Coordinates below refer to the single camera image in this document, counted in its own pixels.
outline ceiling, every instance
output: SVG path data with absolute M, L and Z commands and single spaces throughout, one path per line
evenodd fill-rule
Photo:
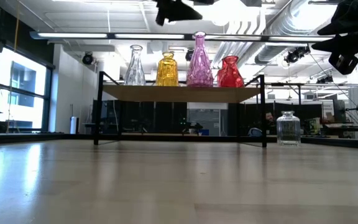
M 153 32 L 153 33 L 194 33 L 204 31 L 208 34 L 227 33 L 229 25 L 225 20 L 236 20 L 237 15 L 242 16 L 241 12 L 236 11 L 230 1 L 238 0 L 220 0 L 227 1 L 230 4 L 225 8 L 218 8 L 217 12 L 211 12 L 206 15 L 207 20 L 202 21 L 180 21 L 174 24 L 165 24 L 158 26 L 155 23 L 157 8 L 152 1 L 117 1 L 119 3 L 83 3 L 70 2 L 74 0 L 0 0 L 0 6 L 12 15 L 16 15 L 17 5 L 19 4 L 20 20 L 40 32 Z M 270 1 L 264 5 L 266 21 L 269 21 L 288 0 Z M 218 21 L 216 14 L 221 15 Z M 149 41 L 128 41 L 128 40 L 71 40 L 62 42 L 65 50 L 76 57 L 82 58 L 86 51 L 93 51 L 92 47 L 105 46 L 111 49 L 114 46 L 115 52 L 122 58 L 121 75 L 125 74 L 126 66 L 131 57 L 129 48 L 132 44 L 143 46 L 142 63 L 145 73 L 153 73 L 157 69 L 157 63 L 161 55 L 150 54 L 147 49 Z M 166 46 L 183 47 L 187 49 L 194 47 L 192 41 L 166 41 Z M 212 60 L 217 54 L 220 42 L 206 42 L 206 49 L 209 59 Z M 104 60 L 108 55 L 108 50 L 94 52 L 98 60 Z M 188 62 L 185 60 L 186 52 L 175 52 L 175 60 L 178 62 L 179 70 L 187 70 Z M 329 54 L 312 50 L 311 53 L 323 69 L 331 67 L 328 64 Z M 280 56 L 272 60 L 269 66 L 256 67 L 254 65 L 244 66 L 241 70 L 242 76 L 246 79 L 255 75 L 253 68 L 262 68 L 267 76 L 268 82 L 288 81 L 290 75 L 291 81 L 306 82 L 311 75 L 321 71 L 315 61 L 309 55 L 291 65 L 290 69 L 282 66 Z M 334 76 L 341 78 L 341 75 L 333 73 Z

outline clear glass vase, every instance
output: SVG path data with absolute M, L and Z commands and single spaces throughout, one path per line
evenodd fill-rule
M 237 56 L 227 56 L 223 59 L 223 68 L 220 74 L 219 87 L 244 87 L 239 69 L 237 68 Z
M 301 122 L 293 111 L 282 111 L 277 119 L 277 142 L 280 145 L 296 145 L 301 142 Z
M 158 63 L 157 86 L 178 86 L 178 64 L 173 53 L 164 52 L 163 59 Z
M 211 64 L 205 51 L 204 32 L 196 32 L 196 48 L 190 61 L 190 69 L 187 73 L 187 86 L 212 87 L 214 78 L 212 76 Z
M 145 85 L 146 79 L 142 68 L 142 62 L 140 61 L 140 55 L 142 53 L 142 46 L 132 45 L 132 57 L 129 63 L 127 73 L 125 74 L 124 85 Z

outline vase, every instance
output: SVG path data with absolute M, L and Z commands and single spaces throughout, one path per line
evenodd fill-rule
M 139 45 L 132 45 L 132 57 L 129 63 L 127 73 L 125 74 L 124 85 L 145 85 L 146 79 L 142 68 L 142 62 L 140 61 L 140 55 L 142 53 L 142 47 Z
M 190 61 L 190 69 L 187 73 L 187 86 L 212 87 L 214 78 L 212 76 L 211 64 L 205 51 L 204 32 L 196 32 L 196 47 Z
M 178 64 L 173 53 L 164 52 L 163 59 L 158 63 L 157 86 L 178 86 Z
M 280 145 L 299 145 L 301 142 L 301 122 L 293 111 L 282 111 L 277 119 L 277 142 Z
M 237 68 L 237 56 L 227 56 L 223 59 L 223 68 L 220 74 L 219 87 L 244 87 L 239 69 Z

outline white wall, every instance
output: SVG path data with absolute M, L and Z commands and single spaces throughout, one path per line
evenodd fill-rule
M 61 45 L 55 45 L 52 73 L 49 131 L 70 132 L 70 117 L 80 118 L 80 133 L 85 133 L 83 123 L 87 122 L 97 95 L 97 74 L 68 55 Z

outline ventilation duct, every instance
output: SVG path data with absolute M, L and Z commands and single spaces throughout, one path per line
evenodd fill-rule
M 263 35 L 308 35 L 332 17 L 336 6 L 308 4 L 308 0 L 293 0 L 288 7 L 268 26 Z M 253 43 L 239 61 L 268 64 L 288 46 Z

